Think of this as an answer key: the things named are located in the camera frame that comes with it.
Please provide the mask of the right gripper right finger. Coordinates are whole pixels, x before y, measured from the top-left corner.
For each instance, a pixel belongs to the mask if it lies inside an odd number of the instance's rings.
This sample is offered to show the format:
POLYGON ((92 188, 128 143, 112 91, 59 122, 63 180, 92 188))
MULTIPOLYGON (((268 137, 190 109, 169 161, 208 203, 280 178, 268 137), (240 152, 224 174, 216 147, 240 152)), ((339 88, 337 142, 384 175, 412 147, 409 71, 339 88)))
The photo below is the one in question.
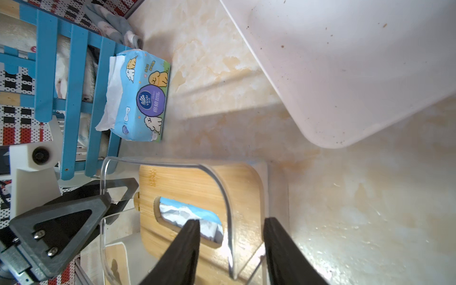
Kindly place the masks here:
POLYGON ((263 238, 272 285, 326 285, 275 217, 265 219, 263 238))

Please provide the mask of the blue tissue pack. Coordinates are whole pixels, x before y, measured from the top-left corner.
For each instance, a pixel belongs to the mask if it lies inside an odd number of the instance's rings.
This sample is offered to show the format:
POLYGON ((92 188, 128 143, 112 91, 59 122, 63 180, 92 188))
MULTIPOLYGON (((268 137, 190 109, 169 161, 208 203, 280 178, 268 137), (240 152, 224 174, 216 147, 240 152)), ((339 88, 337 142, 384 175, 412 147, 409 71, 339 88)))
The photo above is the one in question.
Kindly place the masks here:
POLYGON ((168 224, 182 228, 188 220, 199 220, 202 238, 221 245, 223 242, 222 221, 215 213, 173 199, 159 199, 160 217, 168 224))
POLYGON ((96 126, 123 140, 162 138, 171 64, 141 49, 110 57, 106 105, 96 126))

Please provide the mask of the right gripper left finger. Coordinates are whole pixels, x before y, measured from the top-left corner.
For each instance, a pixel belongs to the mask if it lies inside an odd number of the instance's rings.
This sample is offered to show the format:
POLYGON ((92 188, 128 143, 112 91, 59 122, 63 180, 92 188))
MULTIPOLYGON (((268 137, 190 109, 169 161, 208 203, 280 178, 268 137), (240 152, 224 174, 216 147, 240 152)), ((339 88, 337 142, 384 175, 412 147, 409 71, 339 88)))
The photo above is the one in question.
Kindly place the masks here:
POLYGON ((200 221, 188 220, 140 285, 193 285, 200 237, 200 221))

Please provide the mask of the bamboo lid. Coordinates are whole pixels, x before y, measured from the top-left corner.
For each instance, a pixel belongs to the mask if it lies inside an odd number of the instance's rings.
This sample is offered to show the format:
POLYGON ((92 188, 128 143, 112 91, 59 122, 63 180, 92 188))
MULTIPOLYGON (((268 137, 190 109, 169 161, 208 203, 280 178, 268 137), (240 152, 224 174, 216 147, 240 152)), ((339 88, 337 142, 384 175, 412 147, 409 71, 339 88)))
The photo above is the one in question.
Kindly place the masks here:
POLYGON ((262 230, 268 213, 268 168, 264 162, 149 163, 139 168, 140 214, 145 250, 161 258, 180 226, 166 217, 200 222, 198 285, 265 285, 262 230))

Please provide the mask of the white plastic box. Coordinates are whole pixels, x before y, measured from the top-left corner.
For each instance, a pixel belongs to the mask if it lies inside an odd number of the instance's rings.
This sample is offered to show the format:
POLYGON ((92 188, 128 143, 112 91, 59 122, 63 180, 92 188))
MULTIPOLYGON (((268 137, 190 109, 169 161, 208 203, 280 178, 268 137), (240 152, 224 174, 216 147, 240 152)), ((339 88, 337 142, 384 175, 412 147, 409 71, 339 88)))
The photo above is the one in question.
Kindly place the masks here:
POLYGON ((454 1, 223 1, 304 137, 365 139, 456 92, 454 1))

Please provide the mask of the blue tissue pack front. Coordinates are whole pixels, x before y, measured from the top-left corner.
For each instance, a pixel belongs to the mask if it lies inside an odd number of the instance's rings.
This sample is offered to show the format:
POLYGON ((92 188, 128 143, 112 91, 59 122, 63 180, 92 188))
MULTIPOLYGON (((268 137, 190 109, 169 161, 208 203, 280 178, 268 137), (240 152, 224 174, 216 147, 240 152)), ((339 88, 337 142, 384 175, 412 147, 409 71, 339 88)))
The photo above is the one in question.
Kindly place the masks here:
POLYGON ((188 220, 199 220, 202 238, 221 245, 223 242, 222 221, 215 213, 173 199, 159 199, 160 217, 168 224, 182 228, 188 220))

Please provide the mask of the clear plastic tissue box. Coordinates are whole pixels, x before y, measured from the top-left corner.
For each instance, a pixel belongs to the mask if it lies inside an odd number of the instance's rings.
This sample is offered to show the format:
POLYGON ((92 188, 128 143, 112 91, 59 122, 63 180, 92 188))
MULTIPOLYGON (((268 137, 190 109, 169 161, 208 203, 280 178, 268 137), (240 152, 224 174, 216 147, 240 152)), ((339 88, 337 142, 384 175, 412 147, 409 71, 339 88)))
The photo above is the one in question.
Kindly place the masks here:
POLYGON ((100 191, 123 209, 100 222, 107 285, 138 285, 172 245, 196 248, 197 285, 266 285, 263 161, 107 158, 100 191))

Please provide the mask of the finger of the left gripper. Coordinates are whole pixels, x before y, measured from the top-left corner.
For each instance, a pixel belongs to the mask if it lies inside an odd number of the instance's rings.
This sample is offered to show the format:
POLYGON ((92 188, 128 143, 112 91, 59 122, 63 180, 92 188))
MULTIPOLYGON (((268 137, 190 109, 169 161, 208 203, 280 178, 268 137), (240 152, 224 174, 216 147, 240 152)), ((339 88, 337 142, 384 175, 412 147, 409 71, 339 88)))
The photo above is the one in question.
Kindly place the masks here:
MULTIPOLYGON (((91 181, 72 191, 67 191, 61 197, 48 202, 47 205, 56 205, 61 203, 71 203, 75 205, 77 202, 91 197, 97 197, 101 192, 109 194, 111 198, 110 206, 107 208, 104 216, 109 216, 125 209, 129 200, 138 190, 138 182, 134 178, 114 179, 105 181, 106 188, 100 189, 98 180, 91 181)), ((47 228, 81 228, 88 219, 99 211, 99 208, 92 206, 89 209, 83 210, 80 206, 76 208, 76 212, 63 214, 62 210, 58 211, 59 216, 46 221, 47 228)))
POLYGON ((75 205, 43 205, 14 217, 9 223, 8 276, 11 281, 46 281, 60 275, 89 244, 110 206, 109 194, 85 198, 75 205), (99 208, 81 228, 47 228, 46 221, 92 206, 99 208))

